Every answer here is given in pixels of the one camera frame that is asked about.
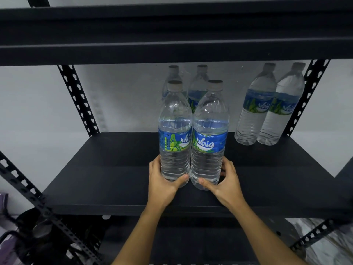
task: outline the hand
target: hand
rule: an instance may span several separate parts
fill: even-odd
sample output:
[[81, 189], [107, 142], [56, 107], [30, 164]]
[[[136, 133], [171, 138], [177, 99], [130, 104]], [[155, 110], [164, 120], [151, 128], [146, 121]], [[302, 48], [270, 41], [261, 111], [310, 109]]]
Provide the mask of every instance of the hand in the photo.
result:
[[150, 162], [150, 176], [148, 178], [148, 202], [146, 208], [155, 210], [162, 214], [164, 209], [173, 200], [178, 188], [188, 180], [189, 175], [185, 174], [176, 181], [170, 182], [161, 174], [161, 156]]
[[204, 178], [199, 178], [199, 183], [212, 191], [217, 199], [227, 207], [232, 213], [238, 206], [245, 202], [243, 193], [241, 192], [238, 175], [232, 161], [223, 157], [221, 176], [226, 178], [218, 185], [213, 185]]

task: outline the bottle cap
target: bottle cap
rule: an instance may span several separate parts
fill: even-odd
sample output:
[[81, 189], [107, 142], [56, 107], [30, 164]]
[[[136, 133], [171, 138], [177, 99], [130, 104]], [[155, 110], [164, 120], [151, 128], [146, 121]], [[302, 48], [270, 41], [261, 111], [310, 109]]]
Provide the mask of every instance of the bottle cap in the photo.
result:
[[275, 70], [276, 64], [271, 62], [266, 62], [263, 67], [263, 71], [265, 72], [273, 72]]
[[170, 65], [169, 66], [169, 73], [179, 73], [179, 66], [178, 65]]
[[304, 70], [305, 66], [306, 66], [306, 64], [303, 62], [294, 62], [292, 64], [292, 70], [302, 71], [302, 70]]
[[197, 65], [196, 71], [197, 71], [197, 73], [207, 72], [207, 65], [205, 65], [205, 64]]
[[181, 92], [183, 90], [183, 82], [178, 80], [168, 81], [168, 91]]
[[223, 81], [221, 80], [208, 80], [208, 91], [222, 91]]

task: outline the forearm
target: forearm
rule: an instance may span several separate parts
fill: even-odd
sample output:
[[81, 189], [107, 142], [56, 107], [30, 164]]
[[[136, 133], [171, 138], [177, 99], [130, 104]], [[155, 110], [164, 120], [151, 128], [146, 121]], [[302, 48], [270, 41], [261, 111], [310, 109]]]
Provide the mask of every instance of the forearm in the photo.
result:
[[112, 265], [149, 264], [153, 239], [162, 211], [146, 207]]
[[243, 228], [261, 265], [304, 265], [244, 201], [230, 209]]

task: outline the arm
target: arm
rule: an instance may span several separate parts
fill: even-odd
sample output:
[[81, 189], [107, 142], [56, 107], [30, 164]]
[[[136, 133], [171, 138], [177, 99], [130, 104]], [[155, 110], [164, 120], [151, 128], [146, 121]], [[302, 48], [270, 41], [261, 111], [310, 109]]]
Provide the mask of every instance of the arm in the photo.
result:
[[200, 178], [199, 182], [212, 191], [239, 221], [260, 264], [305, 265], [306, 263], [292, 252], [246, 203], [233, 162], [223, 157], [222, 168], [225, 172], [221, 172], [221, 175], [226, 178], [220, 184], [213, 185], [204, 178]]
[[157, 224], [178, 188], [189, 178], [187, 174], [174, 182], [162, 177], [160, 156], [150, 163], [148, 202], [139, 221], [112, 265], [148, 265]]

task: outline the plastic bottle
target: plastic bottle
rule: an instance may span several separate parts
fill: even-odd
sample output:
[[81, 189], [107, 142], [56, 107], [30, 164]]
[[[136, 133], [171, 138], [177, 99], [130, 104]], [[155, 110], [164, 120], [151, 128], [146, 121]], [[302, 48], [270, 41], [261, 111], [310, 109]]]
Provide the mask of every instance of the plastic bottle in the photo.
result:
[[183, 81], [181, 77], [179, 76], [179, 66], [178, 65], [170, 65], [169, 66], [169, 75], [164, 81], [163, 88], [162, 88], [162, 100], [165, 99], [165, 97], [168, 94], [168, 82], [171, 80], [176, 80], [176, 81]]
[[158, 122], [159, 152], [162, 176], [174, 181], [190, 174], [192, 112], [182, 93], [183, 83], [171, 80], [167, 87]]
[[209, 80], [208, 92], [194, 113], [190, 178], [201, 190], [205, 188], [199, 184], [199, 177], [213, 184], [217, 184], [220, 177], [229, 127], [229, 111], [222, 88], [221, 80]]
[[290, 115], [293, 113], [304, 91], [302, 71], [305, 63], [294, 62], [292, 69], [277, 83], [276, 93], [261, 128], [258, 142], [274, 145], [280, 139]]
[[196, 76], [191, 80], [188, 89], [188, 100], [192, 113], [195, 112], [200, 99], [207, 93], [208, 80], [207, 65], [197, 65]]
[[265, 63], [262, 72], [250, 84], [244, 99], [234, 137], [243, 145], [252, 145], [260, 133], [276, 91], [275, 63]]

